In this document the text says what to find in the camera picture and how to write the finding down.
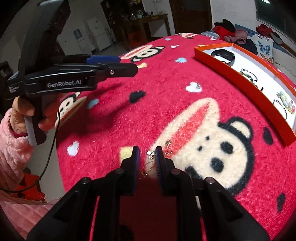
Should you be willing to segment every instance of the person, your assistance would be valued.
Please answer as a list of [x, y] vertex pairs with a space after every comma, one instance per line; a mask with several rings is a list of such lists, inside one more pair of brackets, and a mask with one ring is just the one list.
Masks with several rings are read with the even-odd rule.
[[[62, 94], [47, 106], [45, 118], [38, 126], [43, 131], [54, 127]], [[34, 115], [34, 106], [27, 100], [17, 97], [13, 101], [0, 124], [0, 187], [15, 190], [23, 179], [23, 169], [29, 162], [33, 147], [29, 145], [24, 116]], [[26, 239], [29, 231], [50, 210], [56, 201], [41, 203], [14, 198], [12, 193], [0, 190], [0, 205], [6, 216]]]

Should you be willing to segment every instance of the wooden table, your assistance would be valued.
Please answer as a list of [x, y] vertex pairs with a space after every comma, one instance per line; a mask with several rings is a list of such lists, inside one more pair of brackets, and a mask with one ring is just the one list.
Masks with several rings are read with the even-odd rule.
[[130, 50], [128, 39], [126, 38], [126, 27], [127, 26], [132, 26], [132, 25], [139, 26], [141, 33], [142, 33], [142, 37], [144, 39], [144, 43], [146, 44], [146, 43], [148, 43], [148, 39], [147, 39], [147, 35], [145, 32], [145, 28], [144, 28], [144, 23], [149, 23], [149, 22], [161, 20], [161, 19], [163, 19], [165, 21], [165, 27], [167, 29], [168, 35], [171, 35], [170, 26], [168, 24], [168, 15], [167, 14], [152, 15], [152, 16], [137, 18], [135, 20], [129, 20], [129, 21], [124, 22], [121, 25], [121, 34], [123, 37], [124, 46], [125, 46], [126, 50]]

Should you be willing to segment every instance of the black smartwatch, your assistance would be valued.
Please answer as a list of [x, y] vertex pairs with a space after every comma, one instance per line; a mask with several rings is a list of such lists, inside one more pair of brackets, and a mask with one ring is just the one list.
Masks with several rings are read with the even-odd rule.
[[232, 66], [235, 61], [235, 56], [234, 53], [227, 51], [226, 49], [217, 49], [211, 53], [211, 56], [221, 56], [224, 59], [229, 60], [229, 63], [226, 63], [225, 61], [222, 61], [223, 63], [226, 63], [228, 66]]

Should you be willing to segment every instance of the red blanket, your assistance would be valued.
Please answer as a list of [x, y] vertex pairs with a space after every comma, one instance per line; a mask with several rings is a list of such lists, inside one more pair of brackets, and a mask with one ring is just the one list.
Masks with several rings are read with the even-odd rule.
[[[159, 39], [121, 57], [139, 66], [134, 78], [68, 95], [57, 137], [66, 191], [118, 168], [134, 145], [152, 178], [147, 151], [171, 141], [177, 168], [216, 178], [274, 238], [296, 204], [296, 143], [284, 148], [246, 96], [193, 59], [195, 47], [222, 42], [195, 34]], [[151, 178], [139, 180], [136, 197], [122, 199], [121, 224], [135, 240], [176, 240], [175, 200], [162, 198]]]

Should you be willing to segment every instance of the orange butterfly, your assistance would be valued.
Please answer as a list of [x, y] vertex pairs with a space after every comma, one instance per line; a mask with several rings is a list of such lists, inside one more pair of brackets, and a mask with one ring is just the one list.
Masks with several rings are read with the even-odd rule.
[[269, 62], [270, 64], [274, 65], [272, 58], [266, 58], [266, 56], [264, 54], [261, 54], [262, 58], [265, 59], [267, 62]]

